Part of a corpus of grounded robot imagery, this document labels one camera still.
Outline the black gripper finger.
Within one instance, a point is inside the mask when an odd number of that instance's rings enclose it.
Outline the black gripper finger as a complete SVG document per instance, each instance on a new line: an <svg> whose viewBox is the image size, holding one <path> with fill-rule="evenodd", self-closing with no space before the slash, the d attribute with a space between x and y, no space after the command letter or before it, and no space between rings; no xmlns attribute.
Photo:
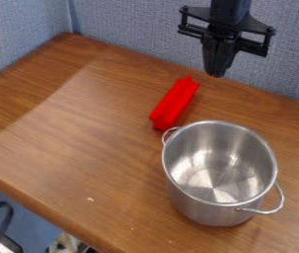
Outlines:
<svg viewBox="0 0 299 253"><path fill-rule="evenodd" d="M238 41L223 40L219 43L219 76L223 77L232 65L238 53Z"/></svg>
<svg viewBox="0 0 299 253"><path fill-rule="evenodd" d="M202 38L203 65L204 71L211 76L218 76L216 49L218 49L216 41L211 36L204 35Z"/></svg>

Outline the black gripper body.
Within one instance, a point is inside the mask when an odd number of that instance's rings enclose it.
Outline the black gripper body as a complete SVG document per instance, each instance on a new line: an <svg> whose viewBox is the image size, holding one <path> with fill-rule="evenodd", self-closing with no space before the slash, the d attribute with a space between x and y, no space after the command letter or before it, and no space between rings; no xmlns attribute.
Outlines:
<svg viewBox="0 0 299 253"><path fill-rule="evenodd" d="M208 7L184 5L179 32L202 41L204 35L218 43L223 40L238 41L238 51L266 57L275 28L250 13L251 0L210 0Z"/></svg>

